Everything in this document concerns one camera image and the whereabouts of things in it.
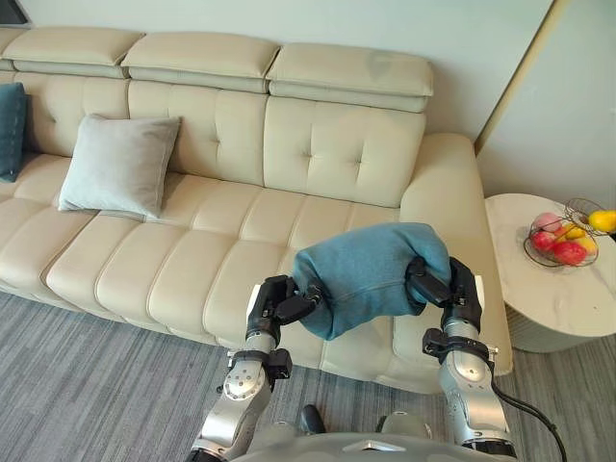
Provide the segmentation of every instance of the side table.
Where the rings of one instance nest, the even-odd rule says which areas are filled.
[[[573,347],[616,332],[616,243],[595,237],[599,258],[588,267],[546,268],[524,251],[532,221],[564,205],[528,194],[485,200],[512,345],[533,352]]]

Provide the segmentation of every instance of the gray carpet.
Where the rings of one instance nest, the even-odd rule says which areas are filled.
[[[0,293],[0,460],[183,461],[226,372],[225,350]],[[515,352],[505,392],[560,428],[570,461],[616,460],[616,340]],[[396,409],[448,438],[444,401],[295,368],[262,424],[315,403],[332,431],[372,431]],[[520,460],[557,461],[549,433],[505,408]]]

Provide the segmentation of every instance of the blue towel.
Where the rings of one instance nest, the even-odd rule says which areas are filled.
[[[426,300],[411,290],[404,274],[415,256],[425,258],[436,277],[449,284],[447,248],[427,224],[386,223],[350,231],[299,251],[293,278],[302,292],[320,284],[323,301],[302,319],[315,335],[333,340],[377,316],[419,315]]]

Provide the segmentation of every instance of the beige leather sofa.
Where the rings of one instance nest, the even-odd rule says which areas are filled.
[[[498,373],[509,372],[473,147],[424,136],[427,62],[331,45],[278,51],[223,34],[0,30],[0,82],[22,82],[31,98],[27,162],[0,184],[0,290],[239,347],[252,286],[288,273],[299,249],[423,221],[483,275],[481,337],[500,349]],[[57,211],[86,114],[182,117],[160,218]],[[440,314],[378,318],[329,343],[296,323],[281,346],[301,366],[432,393],[438,363],[421,338]]]

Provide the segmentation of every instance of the pink apple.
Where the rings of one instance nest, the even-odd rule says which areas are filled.
[[[552,252],[556,260],[565,265],[579,265],[584,261],[588,252],[578,243],[565,241],[564,243],[556,243],[552,247]]]
[[[539,251],[547,252],[554,245],[556,236],[548,231],[539,231],[530,236],[532,245]]]
[[[549,231],[551,233],[555,233],[561,227],[560,217],[551,212],[546,212],[545,214],[537,216],[532,224],[535,228],[542,228],[544,231]]]

